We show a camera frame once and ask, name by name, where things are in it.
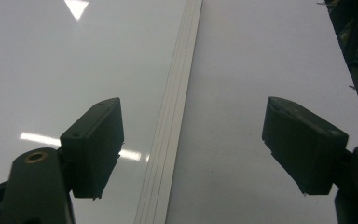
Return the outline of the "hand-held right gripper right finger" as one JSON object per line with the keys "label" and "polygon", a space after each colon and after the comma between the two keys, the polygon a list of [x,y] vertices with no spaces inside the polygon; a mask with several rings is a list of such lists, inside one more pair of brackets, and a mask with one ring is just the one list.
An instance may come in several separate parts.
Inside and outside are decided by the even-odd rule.
{"label": "hand-held right gripper right finger", "polygon": [[302,105],[270,96],[262,140],[301,192],[326,195],[349,136]]}

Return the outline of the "white base board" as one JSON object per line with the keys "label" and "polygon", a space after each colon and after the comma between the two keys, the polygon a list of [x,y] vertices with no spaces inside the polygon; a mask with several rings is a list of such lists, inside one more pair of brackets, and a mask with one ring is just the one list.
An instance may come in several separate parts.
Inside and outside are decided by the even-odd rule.
{"label": "white base board", "polygon": [[323,0],[203,0],[167,224],[337,224],[262,141],[278,96],[358,147],[358,95]]}

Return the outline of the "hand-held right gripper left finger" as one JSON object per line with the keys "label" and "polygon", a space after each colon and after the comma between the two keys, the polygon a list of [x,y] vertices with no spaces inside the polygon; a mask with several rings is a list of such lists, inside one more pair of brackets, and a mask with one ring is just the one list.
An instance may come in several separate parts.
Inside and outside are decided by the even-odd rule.
{"label": "hand-held right gripper left finger", "polygon": [[76,198],[101,198],[124,143],[118,97],[93,105],[60,137],[62,158],[71,164]]}

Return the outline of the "silver-framed whiteboard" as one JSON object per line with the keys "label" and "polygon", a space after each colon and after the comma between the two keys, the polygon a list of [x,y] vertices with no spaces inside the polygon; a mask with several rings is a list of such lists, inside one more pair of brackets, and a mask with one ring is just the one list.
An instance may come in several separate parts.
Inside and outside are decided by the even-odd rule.
{"label": "silver-framed whiteboard", "polygon": [[0,0],[0,183],[20,154],[58,147],[117,97],[124,145],[76,224],[133,224],[161,111],[185,71],[202,0]]}

